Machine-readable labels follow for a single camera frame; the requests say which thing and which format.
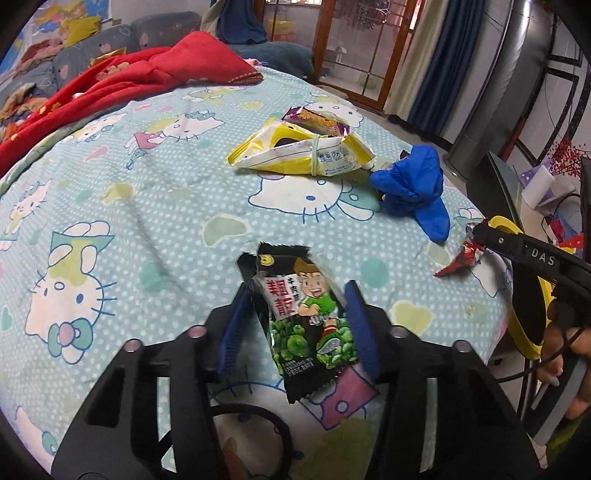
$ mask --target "gray sofa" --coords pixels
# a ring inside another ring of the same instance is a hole
[[[49,98],[66,83],[88,68],[101,55],[125,47],[127,53],[153,47],[171,47],[189,32],[198,29],[201,16],[195,12],[177,12],[138,18],[131,25],[117,25],[98,32],[68,48],[52,61],[17,76],[0,92],[0,106],[8,95],[26,83],[36,83],[40,94]],[[286,42],[257,45],[228,45],[244,59],[265,61],[270,68],[305,78],[312,73],[309,48]]]

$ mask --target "bedsheet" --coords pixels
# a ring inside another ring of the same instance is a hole
[[[481,217],[446,182],[449,240],[431,243],[410,218],[380,212],[360,172],[286,177],[234,170],[228,153],[291,106],[330,111],[371,146],[376,162],[410,146],[348,103],[263,68],[256,86],[188,86],[55,132],[0,184],[0,407],[47,470],[77,409],[129,338],[175,338],[229,303],[235,262],[261,241],[312,247],[340,285],[356,279],[368,303],[425,340],[463,338],[488,358],[504,331],[511,271],[485,256],[470,273],[438,279]],[[234,372],[212,402],[259,404],[294,438],[296,479],[359,480],[384,396],[359,365],[287,403],[262,329],[252,319]],[[161,434],[170,428],[167,383]],[[227,455],[247,478],[267,478],[279,437],[245,414],[218,417]],[[425,466],[433,445],[426,445]],[[174,468],[171,453],[164,459]]]

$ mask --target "red blanket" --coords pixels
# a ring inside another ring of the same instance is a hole
[[[115,72],[104,78],[108,70]],[[104,60],[65,85],[27,118],[10,141],[0,145],[0,176],[58,128],[190,80],[245,85],[260,82],[262,74],[205,32],[192,32],[172,48],[149,48]],[[80,92],[83,95],[74,99],[73,95]]]

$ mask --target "rubber band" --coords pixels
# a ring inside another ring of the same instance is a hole
[[[310,165],[310,174],[313,177],[316,177],[316,171],[318,169],[318,141],[320,140],[319,134],[314,134],[314,139],[312,140],[312,155],[311,155],[311,165]]]

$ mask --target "blue curtain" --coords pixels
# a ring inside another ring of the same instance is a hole
[[[252,0],[226,0],[217,21],[216,33],[224,43],[248,45],[267,41],[265,27],[252,9]]]
[[[450,0],[408,123],[424,132],[441,134],[470,65],[484,8],[485,0]]]

